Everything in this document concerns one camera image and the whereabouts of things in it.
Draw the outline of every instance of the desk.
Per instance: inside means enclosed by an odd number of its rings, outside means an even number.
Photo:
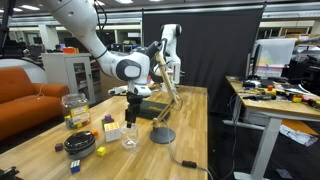
[[[171,110],[167,120],[175,131],[172,142],[173,154],[177,160],[195,161],[199,166],[208,167],[207,152],[207,89],[179,86],[183,107],[178,112]],[[169,97],[163,92],[153,92],[146,100],[168,103]],[[23,179],[207,179],[207,172],[185,168],[173,162],[167,145],[153,143],[149,139],[152,130],[150,120],[137,118],[139,144],[141,149],[132,153],[122,149],[120,141],[106,143],[101,119],[111,114],[120,125],[124,121],[127,100],[124,96],[112,97],[90,109],[92,123],[78,130],[68,130],[64,123],[26,141],[0,155],[0,169],[16,166],[18,177]],[[71,174],[70,163],[65,151],[55,152],[54,146],[64,142],[71,134],[84,130],[99,130],[96,150],[107,149],[103,157],[93,152],[81,160],[79,173]]]
[[[242,89],[242,82],[232,77],[227,77],[234,91]],[[258,152],[255,157],[251,174],[235,172],[235,178],[240,176],[243,179],[263,179],[266,167],[268,165],[275,141],[277,139],[282,119],[303,120],[303,121],[319,121],[320,111],[315,110],[302,103],[291,102],[274,102],[274,101],[251,101],[242,99],[237,93],[236,104],[234,108],[235,119],[239,117],[241,105],[255,112],[263,113],[270,117],[270,122],[264,128],[262,138],[259,144]]]

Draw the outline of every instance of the ceiling light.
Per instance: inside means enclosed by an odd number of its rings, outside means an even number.
[[[132,0],[116,0],[118,3],[121,3],[121,4],[130,4],[130,3],[133,3]]]
[[[13,8],[13,10],[16,11],[16,12],[21,12],[21,11],[23,11],[22,9],[19,9],[19,8]]]
[[[96,3],[100,6],[104,6],[105,4],[101,1],[96,1]]]
[[[25,9],[33,10],[33,11],[40,10],[40,8],[37,8],[37,7],[34,7],[34,6],[29,6],[29,5],[22,5],[21,7],[25,8]]]

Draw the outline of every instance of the round black base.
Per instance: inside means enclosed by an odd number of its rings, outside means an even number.
[[[172,142],[175,138],[176,133],[174,133],[174,131],[166,127],[153,128],[153,130],[150,132],[150,139],[158,144],[168,144],[169,142]]]

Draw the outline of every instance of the white cabinet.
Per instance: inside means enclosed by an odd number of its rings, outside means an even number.
[[[100,69],[92,67],[90,53],[41,55],[48,83],[66,84],[72,94],[84,93],[89,104],[100,101]]]

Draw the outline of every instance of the glass jar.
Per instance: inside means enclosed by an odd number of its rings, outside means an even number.
[[[120,131],[121,145],[128,150],[135,149],[138,144],[139,127],[136,124],[132,124],[131,128],[127,128],[127,125],[124,125]]]
[[[69,129],[78,129],[90,124],[89,103],[83,93],[63,96],[61,106]]]

